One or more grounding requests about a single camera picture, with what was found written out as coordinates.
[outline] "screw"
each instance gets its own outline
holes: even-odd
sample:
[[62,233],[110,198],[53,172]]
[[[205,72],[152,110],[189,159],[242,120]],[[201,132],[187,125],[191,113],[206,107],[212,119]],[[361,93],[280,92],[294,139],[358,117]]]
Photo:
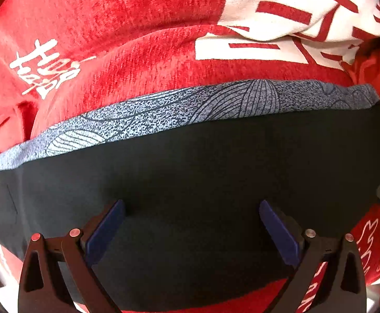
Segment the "screw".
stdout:
[[348,233],[345,235],[345,239],[347,239],[349,242],[353,241],[353,235],[351,233]]
[[311,229],[306,230],[305,233],[306,233],[306,236],[308,236],[309,238],[314,238],[316,236],[316,232]]
[[31,240],[32,241],[38,241],[40,239],[40,233],[32,234]]
[[73,228],[71,231],[70,231],[70,236],[75,238],[77,236],[79,236],[81,233],[81,231],[78,229],[78,228]]

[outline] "blue gripper pad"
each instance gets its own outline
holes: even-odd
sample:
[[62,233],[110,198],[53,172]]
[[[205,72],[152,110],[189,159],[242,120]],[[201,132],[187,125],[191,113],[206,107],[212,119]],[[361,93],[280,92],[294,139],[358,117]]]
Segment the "blue gripper pad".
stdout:
[[297,267],[300,263],[301,248],[291,235],[283,220],[273,211],[270,204],[264,200],[259,207],[261,221],[264,223],[271,239],[285,264]]
[[113,239],[125,216],[125,204],[119,200],[113,205],[107,215],[99,223],[94,233],[87,240],[84,260],[89,267],[98,263],[103,257],[104,252],[106,252],[110,241]]

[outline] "black fabric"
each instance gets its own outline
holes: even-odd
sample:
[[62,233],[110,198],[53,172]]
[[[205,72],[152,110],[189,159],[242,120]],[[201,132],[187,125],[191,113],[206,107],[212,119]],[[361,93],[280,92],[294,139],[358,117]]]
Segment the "black fabric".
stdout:
[[289,274],[259,220],[262,199],[338,237],[379,184],[380,104],[205,122],[0,172],[0,243],[22,259],[33,233],[64,235],[121,198],[128,217],[94,267],[112,299],[198,307]]

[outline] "gray patterned fabric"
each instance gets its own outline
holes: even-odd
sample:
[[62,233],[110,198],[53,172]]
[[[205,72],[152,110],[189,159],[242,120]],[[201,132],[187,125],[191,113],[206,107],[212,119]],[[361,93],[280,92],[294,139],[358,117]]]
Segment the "gray patterned fabric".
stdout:
[[177,89],[109,105],[58,123],[0,154],[0,171],[102,143],[220,119],[319,109],[367,109],[371,85],[339,87],[316,80],[244,80]]

